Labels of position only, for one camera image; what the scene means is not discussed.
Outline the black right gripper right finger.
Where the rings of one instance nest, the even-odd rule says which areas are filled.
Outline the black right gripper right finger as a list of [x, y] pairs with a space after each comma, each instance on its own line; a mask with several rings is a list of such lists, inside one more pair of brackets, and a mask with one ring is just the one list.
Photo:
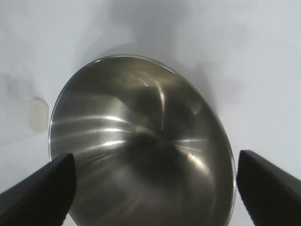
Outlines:
[[250, 150], [239, 153], [237, 187], [256, 226], [299, 226], [301, 182]]

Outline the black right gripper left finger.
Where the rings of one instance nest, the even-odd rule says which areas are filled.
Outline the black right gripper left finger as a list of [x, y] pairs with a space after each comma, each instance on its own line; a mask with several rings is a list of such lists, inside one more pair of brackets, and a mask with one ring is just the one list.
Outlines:
[[61, 226], [76, 187], [74, 156], [62, 154], [0, 194], [0, 224]]

